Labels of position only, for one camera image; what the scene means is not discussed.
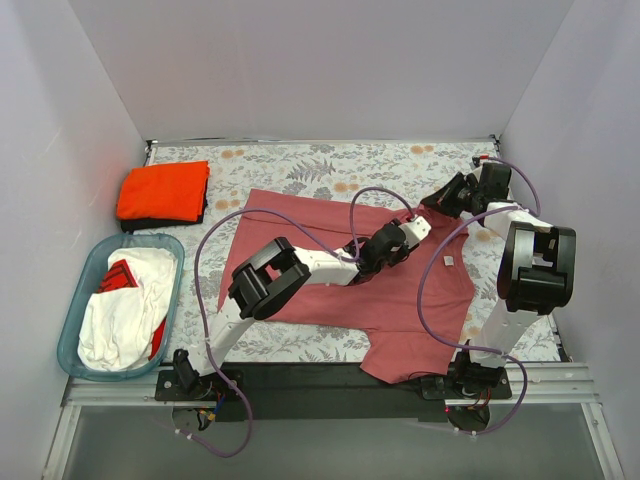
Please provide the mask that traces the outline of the folded orange t-shirt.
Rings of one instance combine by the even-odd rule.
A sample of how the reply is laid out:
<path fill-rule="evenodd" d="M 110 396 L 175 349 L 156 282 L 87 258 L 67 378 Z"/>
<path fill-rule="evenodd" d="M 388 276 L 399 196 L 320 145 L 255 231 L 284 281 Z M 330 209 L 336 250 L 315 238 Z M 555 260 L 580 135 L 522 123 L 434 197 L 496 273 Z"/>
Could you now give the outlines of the folded orange t-shirt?
<path fill-rule="evenodd" d="M 132 169 L 121 186 L 116 218 L 195 222 L 205 209 L 209 176 L 206 161 Z"/>

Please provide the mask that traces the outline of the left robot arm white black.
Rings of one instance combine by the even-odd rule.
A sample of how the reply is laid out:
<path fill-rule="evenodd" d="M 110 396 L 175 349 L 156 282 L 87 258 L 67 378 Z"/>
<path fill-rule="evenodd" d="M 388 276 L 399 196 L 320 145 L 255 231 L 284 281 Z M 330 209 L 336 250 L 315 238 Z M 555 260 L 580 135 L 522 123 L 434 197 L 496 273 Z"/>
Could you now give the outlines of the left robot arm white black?
<path fill-rule="evenodd" d="M 320 230 L 297 230 L 282 221 L 243 218 L 229 252 L 219 310 L 205 319 L 205 338 L 188 348 L 191 366 L 178 387 L 193 400 L 205 398 L 220 367 L 247 329 L 259 321 L 331 326 L 363 331 L 369 341 L 361 369 L 399 383 L 429 362 L 428 339 L 413 316 L 408 281 L 429 227 L 421 218 L 392 220 L 370 237 L 348 239 L 332 250 L 311 245 Z"/>

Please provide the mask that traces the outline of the aluminium frame rail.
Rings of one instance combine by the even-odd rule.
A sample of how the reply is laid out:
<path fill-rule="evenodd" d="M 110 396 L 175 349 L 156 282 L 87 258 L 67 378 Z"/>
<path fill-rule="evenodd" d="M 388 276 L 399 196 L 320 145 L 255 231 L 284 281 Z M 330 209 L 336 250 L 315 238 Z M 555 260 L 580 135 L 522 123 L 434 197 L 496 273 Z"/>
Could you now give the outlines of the aluminium frame rail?
<path fill-rule="evenodd" d="M 623 472 L 588 368 L 508 364 L 512 395 L 447 420 L 256 420 L 249 400 L 217 404 L 219 378 L 184 394 L 169 366 L 120 382 L 71 379 L 47 479 L 619 479 Z M 216 408 L 207 430 L 198 407 Z"/>

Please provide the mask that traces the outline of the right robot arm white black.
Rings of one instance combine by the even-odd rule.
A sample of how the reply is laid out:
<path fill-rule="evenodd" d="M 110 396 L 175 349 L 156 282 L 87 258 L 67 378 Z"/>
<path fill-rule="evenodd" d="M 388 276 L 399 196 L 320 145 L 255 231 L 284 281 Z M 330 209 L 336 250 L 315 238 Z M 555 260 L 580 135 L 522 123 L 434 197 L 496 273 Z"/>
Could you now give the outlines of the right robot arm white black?
<path fill-rule="evenodd" d="M 576 232 L 541 221 L 509 199 L 516 170 L 495 157 L 473 159 L 476 169 L 456 174 L 421 204 L 443 215 L 472 220 L 505 241 L 497 274 L 498 301 L 480 332 L 460 348 L 448 373 L 454 389 L 475 397 L 501 382 L 505 358 L 525 331 L 572 297 Z"/>

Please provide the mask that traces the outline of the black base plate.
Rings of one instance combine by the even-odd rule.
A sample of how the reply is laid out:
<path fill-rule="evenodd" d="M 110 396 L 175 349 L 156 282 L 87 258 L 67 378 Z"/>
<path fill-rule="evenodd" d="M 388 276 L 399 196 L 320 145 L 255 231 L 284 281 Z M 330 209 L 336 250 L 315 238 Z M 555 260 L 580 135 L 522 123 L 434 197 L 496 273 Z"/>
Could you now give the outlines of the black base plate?
<path fill-rule="evenodd" d="M 223 373 L 249 400 L 256 420 L 447 420 L 445 402 L 461 401 L 484 413 L 491 400 L 512 395 L 505 375 L 492 387 L 448 376 L 411 373 L 388 384 L 355 363 L 227 363 Z"/>

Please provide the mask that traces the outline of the teal plastic basket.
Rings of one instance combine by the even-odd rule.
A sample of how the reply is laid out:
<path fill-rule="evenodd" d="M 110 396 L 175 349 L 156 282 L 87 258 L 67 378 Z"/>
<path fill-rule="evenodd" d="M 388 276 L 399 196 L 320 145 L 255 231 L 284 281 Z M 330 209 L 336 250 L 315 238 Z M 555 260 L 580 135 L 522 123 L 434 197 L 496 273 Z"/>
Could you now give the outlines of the teal plastic basket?
<path fill-rule="evenodd" d="M 108 257 L 120 248 L 160 248 L 170 252 L 176 260 L 176 273 L 166 316 L 163 336 L 156 354 L 145 364 L 121 372 L 104 372 L 85 366 L 78 356 L 80 330 L 84 312 L 92 294 L 108 271 Z M 168 352 L 171 331 L 175 323 L 181 277 L 185 263 L 185 250 L 174 236 L 158 233 L 132 235 L 120 233 L 100 241 L 89 253 L 75 292 L 57 345 L 57 360 L 61 369 L 69 376 L 94 382 L 120 382 L 134 379 L 158 367 Z"/>

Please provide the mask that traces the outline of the white t-shirt red print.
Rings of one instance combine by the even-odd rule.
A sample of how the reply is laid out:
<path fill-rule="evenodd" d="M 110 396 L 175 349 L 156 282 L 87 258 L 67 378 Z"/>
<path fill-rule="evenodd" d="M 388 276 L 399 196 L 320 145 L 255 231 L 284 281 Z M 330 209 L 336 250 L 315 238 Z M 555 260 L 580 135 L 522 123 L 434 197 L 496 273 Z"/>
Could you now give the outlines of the white t-shirt red print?
<path fill-rule="evenodd" d="M 82 364 L 121 372 L 147 364 L 159 349 L 177 270 L 162 248 L 120 248 L 87 303 L 77 347 Z"/>

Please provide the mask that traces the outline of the folded black t-shirt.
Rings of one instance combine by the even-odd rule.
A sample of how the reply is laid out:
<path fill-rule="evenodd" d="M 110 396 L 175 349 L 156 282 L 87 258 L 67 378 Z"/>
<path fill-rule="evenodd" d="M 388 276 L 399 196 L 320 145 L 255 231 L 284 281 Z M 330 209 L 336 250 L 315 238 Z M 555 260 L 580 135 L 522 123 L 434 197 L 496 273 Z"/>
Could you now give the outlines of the folded black t-shirt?
<path fill-rule="evenodd" d="M 207 207 L 205 177 L 127 178 L 116 207 L 124 232 L 201 224 Z"/>

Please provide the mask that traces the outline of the pink t-shirt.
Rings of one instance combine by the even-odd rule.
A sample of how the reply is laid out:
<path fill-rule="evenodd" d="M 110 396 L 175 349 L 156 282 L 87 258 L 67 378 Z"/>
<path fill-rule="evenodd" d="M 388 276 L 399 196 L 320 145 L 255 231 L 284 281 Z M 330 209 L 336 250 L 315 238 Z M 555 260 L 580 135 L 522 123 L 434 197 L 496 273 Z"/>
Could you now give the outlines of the pink t-shirt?
<path fill-rule="evenodd" d="M 250 192 L 248 213 L 240 219 L 227 258 L 221 292 L 225 299 L 232 271 L 276 237 L 305 249 L 318 246 L 296 227 L 299 222 L 331 248 L 346 245 L 354 235 L 371 236 L 405 210 L 296 197 L 265 190 Z M 439 244 L 460 225 L 460 220 L 427 208 L 419 215 L 431 225 L 428 237 L 409 258 L 386 268 L 357 286 L 302 288 L 276 315 L 275 322 L 335 326 L 366 333 L 370 347 L 361 363 L 366 373 L 387 383 L 406 380 L 411 373 L 443 374 L 453 348 L 427 334 L 456 342 L 461 336 L 475 288 L 463 262 L 468 237 L 462 231 L 428 264 Z"/>

